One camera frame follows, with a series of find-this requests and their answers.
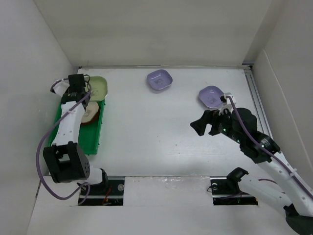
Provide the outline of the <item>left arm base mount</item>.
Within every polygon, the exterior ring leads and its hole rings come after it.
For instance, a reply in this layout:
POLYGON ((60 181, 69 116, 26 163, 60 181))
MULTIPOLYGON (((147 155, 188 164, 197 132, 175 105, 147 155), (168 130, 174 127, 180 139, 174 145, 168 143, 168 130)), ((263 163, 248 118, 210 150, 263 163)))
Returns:
POLYGON ((87 188, 80 191, 79 206, 123 206, 125 178, 110 177, 106 186, 92 185, 88 196, 84 200, 87 188))

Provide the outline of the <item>cream square dish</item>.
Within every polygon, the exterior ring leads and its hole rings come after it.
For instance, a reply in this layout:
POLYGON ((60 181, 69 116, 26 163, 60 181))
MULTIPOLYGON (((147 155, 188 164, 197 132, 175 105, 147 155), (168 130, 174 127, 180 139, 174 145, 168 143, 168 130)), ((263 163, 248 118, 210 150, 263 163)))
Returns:
POLYGON ((87 124, 90 123, 94 117, 96 116, 96 114, 99 111, 99 105, 97 102, 89 102, 85 113, 83 114, 83 117, 81 119, 81 124, 87 124))

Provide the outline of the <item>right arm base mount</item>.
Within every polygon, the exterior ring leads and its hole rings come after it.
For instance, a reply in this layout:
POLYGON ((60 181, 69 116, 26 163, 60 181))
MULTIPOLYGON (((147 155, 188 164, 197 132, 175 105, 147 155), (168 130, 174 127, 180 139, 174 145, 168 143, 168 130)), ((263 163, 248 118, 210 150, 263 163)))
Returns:
POLYGON ((207 192, 212 195, 214 206, 258 205, 255 197, 236 189, 225 176, 210 177, 210 186, 207 192))

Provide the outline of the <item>green square dish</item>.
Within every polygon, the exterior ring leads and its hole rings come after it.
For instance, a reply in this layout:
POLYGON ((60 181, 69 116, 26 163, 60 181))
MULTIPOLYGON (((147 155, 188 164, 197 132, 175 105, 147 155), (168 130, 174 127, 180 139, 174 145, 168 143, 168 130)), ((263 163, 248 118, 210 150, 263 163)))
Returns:
POLYGON ((105 78, 101 76, 92 76, 89 81, 91 85, 90 101, 100 102, 108 94, 108 85, 105 78))

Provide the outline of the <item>red round plate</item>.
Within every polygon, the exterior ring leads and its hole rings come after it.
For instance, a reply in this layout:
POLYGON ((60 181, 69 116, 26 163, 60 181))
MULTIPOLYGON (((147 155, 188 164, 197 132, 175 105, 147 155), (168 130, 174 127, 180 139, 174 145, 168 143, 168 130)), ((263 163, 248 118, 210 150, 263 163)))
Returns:
POLYGON ((81 126, 87 126, 87 125, 91 125, 92 123, 97 122, 99 119, 99 115, 100 115, 100 110, 98 110, 98 112, 94 115, 94 117, 90 121, 81 122, 81 126))

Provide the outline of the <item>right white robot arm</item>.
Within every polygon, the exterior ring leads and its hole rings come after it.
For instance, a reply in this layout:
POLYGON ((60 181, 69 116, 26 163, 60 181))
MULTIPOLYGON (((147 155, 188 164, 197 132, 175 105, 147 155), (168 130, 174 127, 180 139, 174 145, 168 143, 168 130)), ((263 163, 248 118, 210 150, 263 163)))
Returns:
POLYGON ((276 191, 238 167, 227 175, 226 187, 232 193, 248 193, 285 217, 287 224, 300 235, 313 233, 312 189, 300 179, 286 159, 275 156, 280 147, 268 135, 257 130, 257 118, 246 108, 230 112, 206 110, 202 117, 190 124, 199 136, 223 134, 239 144, 240 150, 264 170, 281 188, 276 191))

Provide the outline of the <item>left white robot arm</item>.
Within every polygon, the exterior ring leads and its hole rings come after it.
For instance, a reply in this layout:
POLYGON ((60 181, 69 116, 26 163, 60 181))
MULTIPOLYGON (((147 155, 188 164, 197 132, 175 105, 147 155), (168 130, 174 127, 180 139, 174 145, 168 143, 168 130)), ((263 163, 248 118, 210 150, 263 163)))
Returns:
POLYGON ((72 74, 57 80, 51 92, 61 97, 56 127, 43 150, 44 160, 55 183, 83 182, 98 194, 109 189, 105 170, 90 165, 88 156, 98 150, 104 98, 94 98, 91 77, 72 74))

